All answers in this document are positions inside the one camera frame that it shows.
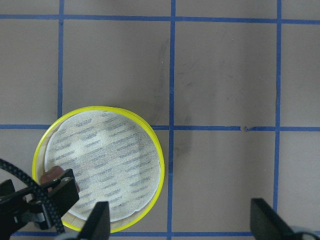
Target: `gray floor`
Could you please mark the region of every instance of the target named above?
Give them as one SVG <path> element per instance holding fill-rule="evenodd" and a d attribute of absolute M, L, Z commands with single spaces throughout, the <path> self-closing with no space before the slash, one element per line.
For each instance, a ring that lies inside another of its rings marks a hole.
<path fill-rule="evenodd" d="M 61 114 L 121 107 L 156 129 L 166 177 L 111 239 L 253 240 L 253 197 L 320 234 L 319 45 L 318 0 L 0 0 L 0 158 L 31 174 Z"/>

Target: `mesh filter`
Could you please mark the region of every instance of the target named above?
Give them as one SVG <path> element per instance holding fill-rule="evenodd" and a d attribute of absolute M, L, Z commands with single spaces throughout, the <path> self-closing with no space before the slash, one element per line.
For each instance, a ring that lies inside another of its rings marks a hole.
<path fill-rule="evenodd" d="M 51 136 L 44 168 L 72 169 L 79 201 L 69 210 L 86 220 L 98 201 L 109 201 L 110 221 L 141 210 L 160 182 L 160 159 L 150 136 L 131 119 L 91 110 L 64 121 Z"/>

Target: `blue tape line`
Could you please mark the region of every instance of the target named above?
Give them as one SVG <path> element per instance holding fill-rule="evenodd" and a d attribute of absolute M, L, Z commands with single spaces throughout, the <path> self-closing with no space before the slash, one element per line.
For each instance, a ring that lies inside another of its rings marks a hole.
<path fill-rule="evenodd" d="M 58 234 L 56 232 L 49 231 L 16 231 L 12 236 L 30 236 L 30 237 L 55 237 Z"/>
<path fill-rule="evenodd" d="M 153 130 L 169 130 L 168 125 L 152 125 Z"/>
<path fill-rule="evenodd" d="M 112 237 L 167 237 L 167 232 L 125 232 L 118 231 L 110 234 Z"/>
<path fill-rule="evenodd" d="M 176 125 L 174 126 L 174 130 L 185 130 L 185 131 L 241 131 L 240 126 L 183 126 Z"/>
<path fill-rule="evenodd" d="M 217 232 L 173 232 L 174 237 L 251 237 L 250 231 L 217 231 Z"/>
<path fill-rule="evenodd" d="M 56 20 L 60 16 L 57 14 L 53 15 L 36 15 L 36 14 L 0 14 L 0 19 L 45 19 L 45 20 Z"/>
<path fill-rule="evenodd" d="M 12 236 L 22 237 L 55 237 L 56 232 L 48 231 L 17 231 Z M 114 232 L 112 237 L 251 237 L 251 232 Z"/>
<path fill-rule="evenodd" d="M 282 19 L 282 24 L 320 25 L 320 20 Z"/>
<path fill-rule="evenodd" d="M 63 102 L 63 71 L 64 71 L 64 7 L 65 0 L 59 2 L 59 36 L 58 36 L 58 99 L 57 99 L 57 118 L 62 117 Z"/>
<path fill-rule="evenodd" d="M 177 16 L 176 22 L 216 22 L 216 23 L 259 23 L 275 24 L 277 19 L 269 18 L 240 18 L 240 17 L 202 17 L 202 16 Z"/>
<path fill-rule="evenodd" d="M 234 18 L 234 17 L 202 17 L 202 16 L 120 16 L 120 15 L 76 15 L 64 14 L 64 20 L 114 20 L 114 21 L 160 21 L 160 22 L 217 22 L 217 23 L 260 23 L 260 24 L 302 24 L 320 25 L 320 20 L 308 19 L 273 19 L 273 18 Z M 39 19 L 57 20 L 62 19 L 57 14 L 0 14 L 0 19 Z"/>
<path fill-rule="evenodd" d="M 281 15 L 282 2 L 277 0 L 276 24 L 276 102 L 275 102 L 275 141 L 274 141 L 274 180 L 273 180 L 273 209 L 278 211 L 279 190 L 279 157 L 280 157 L 280 123 L 281 123 Z"/>
<path fill-rule="evenodd" d="M 176 0 L 171 0 L 171 17 L 176 16 Z M 169 70 L 169 159 L 168 159 L 168 203 L 167 203 L 167 240 L 172 235 L 173 178 L 174 178 L 174 132 L 175 132 L 175 44 L 176 22 L 170 23 L 170 70 Z"/>
<path fill-rule="evenodd" d="M 276 130 L 276 127 L 274 126 L 254 126 L 254 127 L 251 127 L 251 128 L 247 128 L 245 127 L 245 130 L 248 131 L 248 132 L 254 132 L 254 131 L 261 131 L 261 132 L 267 132 L 267 131 L 270 131 L 270 132 L 274 132 Z"/>
<path fill-rule="evenodd" d="M 319 126 L 281 126 L 282 132 L 320 132 Z"/>
<path fill-rule="evenodd" d="M 158 21 L 169 22 L 172 18 L 170 16 L 121 16 L 121 15 L 73 15 L 65 14 L 63 16 L 66 20 L 113 20 L 113 21 Z"/>
<path fill-rule="evenodd" d="M 65 0 L 60 0 L 59 1 L 59 15 L 60 15 L 60 17 L 62 17 L 64 13 L 65 13 Z"/>
<path fill-rule="evenodd" d="M 45 129 L 50 125 L 44 124 L 0 124 L 0 129 Z"/>
<path fill-rule="evenodd" d="M 0 129 L 45 129 L 50 125 L 45 124 L 0 124 Z M 153 130 L 169 130 L 169 125 L 152 125 Z M 176 125 L 173 127 L 177 131 L 241 131 L 240 126 L 195 126 L 195 125 Z M 248 132 L 274 132 L 274 126 L 255 126 L 246 128 Z M 318 126 L 280 126 L 280 132 L 320 132 Z"/>

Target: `floor tile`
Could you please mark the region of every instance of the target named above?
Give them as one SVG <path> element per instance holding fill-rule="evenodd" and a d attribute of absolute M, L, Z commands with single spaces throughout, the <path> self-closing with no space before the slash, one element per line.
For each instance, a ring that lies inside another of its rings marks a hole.
<path fill-rule="evenodd" d="M 176 15 L 215 18 L 277 18 L 277 1 L 176 0 Z"/>
<path fill-rule="evenodd" d="M 170 16 L 170 0 L 65 0 L 65 14 Z"/>
<path fill-rule="evenodd" d="M 278 212 L 290 225 L 320 230 L 320 132 L 282 132 Z"/>
<path fill-rule="evenodd" d="M 164 156 L 165 175 L 161 194 L 147 215 L 133 226 L 123 232 L 166 232 L 168 212 L 168 154 L 169 132 L 166 130 L 155 131 L 160 141 Z"/>
<path fill-rule="evenodd" d="M 275 125 L 275 25 L 179 22 L 175 46 L 176 125 Z"/>
<path fill-rule="evenodd" d="M 282 26 L 282 126 L 320 126 L 318 39 L 318 25 Z"/>
<path fill-rule="evenodd" d="M 247 232 L 250 200 L 273 199 L 273 132 L 177 131 L 174 232 Z"/>
<path fill-rule="evenodd" d="M 1 0 L 0 14 L 58 14 L 59 0 Z"/>
<path fill-rule="evenodd" d="M 283 19 L 320 20 L 320 2 L 318 0 L 282 0 Z"/>
<path fill-rule="evenodd" d="M 64 31 L 64 114 L 112 106 L 169 123 L 168 22 L 68 20 Z"/>
<path fill-rule="evenodd" d="M 57 119 L 58 21 L 0 20 L 0 124 Z"/>

